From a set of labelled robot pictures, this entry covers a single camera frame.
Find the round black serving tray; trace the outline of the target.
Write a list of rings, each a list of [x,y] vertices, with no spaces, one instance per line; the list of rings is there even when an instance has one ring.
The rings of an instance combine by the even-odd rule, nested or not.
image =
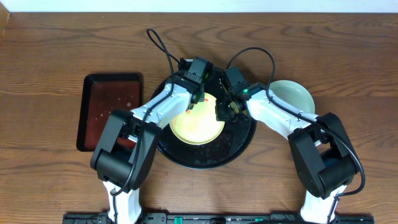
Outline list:
[[[223,69],[213,67],[205,80],[205,93],[221,98],[225,90],[220,83]],[[161,132],[159,151],[172,162],[191,169],[212,169],[239,157],[249,146],[257,121],[243,116],[237,121],[225,121],[220,135],[207,144],[191,145],[179,140],[168,124]]]

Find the yellow plate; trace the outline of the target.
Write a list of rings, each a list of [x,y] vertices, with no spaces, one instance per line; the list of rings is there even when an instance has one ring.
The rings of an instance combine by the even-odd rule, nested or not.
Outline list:
[[[215,113],[216,98],[205,93],[203,102],[175,117],[170,128],[176,137],[191,145],[207,144],[216,139],[224,128],[224,121],[218,121]]]

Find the black rectangular water tray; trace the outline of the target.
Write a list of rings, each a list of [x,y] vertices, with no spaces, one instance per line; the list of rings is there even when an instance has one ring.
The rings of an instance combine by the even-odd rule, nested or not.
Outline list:
[[[141,73],[94,73],[83,81],[76,148],[94,151],[110,114],[143,104]]]

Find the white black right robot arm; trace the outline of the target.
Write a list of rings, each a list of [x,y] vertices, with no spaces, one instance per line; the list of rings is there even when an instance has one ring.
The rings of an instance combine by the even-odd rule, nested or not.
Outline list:
[[[340,197],[363,167],[339,117],[307,113],[279,98],[267,86],[224,84],[226,98],[216,105],[217,118],[231,119],[247,111],[289,142],[297,175],[306,188],[302,220],[331,223]]]

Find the light green plate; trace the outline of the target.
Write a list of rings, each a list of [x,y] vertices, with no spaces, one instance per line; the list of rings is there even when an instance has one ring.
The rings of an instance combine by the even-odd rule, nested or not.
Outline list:
[[[306,113],[315,112],[315,103],[311,94],[299,83],[290,80],[274,81],[270,85],[270,90],[280,99]]]

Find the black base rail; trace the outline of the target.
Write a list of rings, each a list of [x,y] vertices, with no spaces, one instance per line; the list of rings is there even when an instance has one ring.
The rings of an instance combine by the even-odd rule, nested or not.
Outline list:
[[[64,214],[63,224],[107,224],[111,219],[106,213]],[[300,215],[293,213],[272,213],[268,215],[193,215],[143,213],[138,216],[141,224],[245,224],[245,223],[305,223]]]

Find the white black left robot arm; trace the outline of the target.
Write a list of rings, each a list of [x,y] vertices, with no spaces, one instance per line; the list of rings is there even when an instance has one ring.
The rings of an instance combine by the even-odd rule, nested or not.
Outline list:
[[[201,100],[204,79],[174,75],[145,105],[116,110],[108,118],[90,161],[108,192],[108,223],[136,223],[141,215],[139,188],[152,166],[162,130]]]

